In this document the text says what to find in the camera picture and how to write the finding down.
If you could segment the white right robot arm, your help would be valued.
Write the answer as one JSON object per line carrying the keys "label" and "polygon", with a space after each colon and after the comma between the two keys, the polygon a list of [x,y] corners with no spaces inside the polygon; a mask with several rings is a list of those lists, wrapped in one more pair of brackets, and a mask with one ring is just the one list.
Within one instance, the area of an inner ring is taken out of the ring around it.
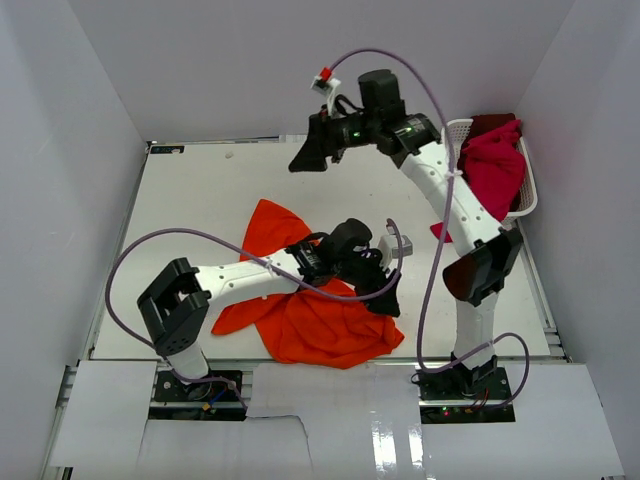
{"label": "white right robot arm", "polygon": [[324,103],[309,118],[307,139],[289,164],[292,173],[323,172],[350,149],[373,145],[421,191],[451,236],[457,260],[443,270],[456,300],[456,340],[448,370],[453,390],[472,399],[484,391],[497,369],[494,313],[499,292],[523,244],[521,233],[506,230],[452,167],[453,147],[446,129],[422,113],[410,114],[397,77],[388,69],[358,78],[360,106],[350,112],[330,69],[312,81]]}

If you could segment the orange t shirt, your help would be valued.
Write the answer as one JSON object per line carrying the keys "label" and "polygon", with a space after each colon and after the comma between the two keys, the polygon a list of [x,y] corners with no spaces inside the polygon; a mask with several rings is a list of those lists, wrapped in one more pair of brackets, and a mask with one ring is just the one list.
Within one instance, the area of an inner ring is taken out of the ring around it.
{"label": "orange t shirt", "polygon": [[[261,199],[248,223],[242,248],[266,256],[310,233],[295,213]],[[225,336],[251,325],[274,360],[339,369],[387,355],[405,339],[392,317],[373,314],[360,302],[338,302],[308,290],[227,307],[211,333]]]}

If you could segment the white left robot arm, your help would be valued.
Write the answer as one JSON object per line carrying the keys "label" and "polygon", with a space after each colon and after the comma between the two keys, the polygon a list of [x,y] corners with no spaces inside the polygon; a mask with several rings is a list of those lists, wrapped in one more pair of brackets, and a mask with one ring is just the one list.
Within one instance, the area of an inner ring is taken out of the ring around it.
{"label": "white left robot arm", "polygon": [[188,398],[205,396],[214,377],[198,337],[205,320],[225,308],[301,289],[320,292],[337,279],[350,285],[353,301],[376,314],[398,316],[397,284],[404,255],[370,245],[372,233],[350,218],[331,233],[312,233],[266,256],[247,255],[242,262],[193,266],[185,258],[171,261],[137,300],[152,347],[177,378]]}

